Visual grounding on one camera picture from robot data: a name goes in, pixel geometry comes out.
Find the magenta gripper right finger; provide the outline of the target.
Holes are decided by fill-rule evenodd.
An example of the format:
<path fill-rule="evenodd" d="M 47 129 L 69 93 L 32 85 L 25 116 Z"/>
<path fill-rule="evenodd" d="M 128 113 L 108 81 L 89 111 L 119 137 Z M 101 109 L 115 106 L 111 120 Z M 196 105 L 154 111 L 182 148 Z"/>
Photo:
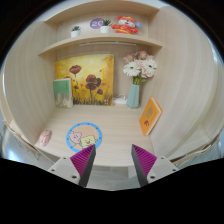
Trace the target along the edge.
<path fill-rule="evenodd" d="M 156 157 L 137 145 L 132 145 L 131 155 L 141 187 L 178 170 L 166 157 Z"/>

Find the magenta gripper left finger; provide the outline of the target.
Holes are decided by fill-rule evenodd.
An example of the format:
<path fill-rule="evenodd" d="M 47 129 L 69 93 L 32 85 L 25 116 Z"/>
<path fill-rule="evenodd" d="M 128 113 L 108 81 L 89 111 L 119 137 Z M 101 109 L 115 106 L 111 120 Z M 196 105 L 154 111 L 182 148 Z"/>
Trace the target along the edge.
<path fill-rule="evenodd" d="M 71 157 L 61 157 L 48 171 L 81 187 L 86 187 L 96 155 L 91 145 Z"/>

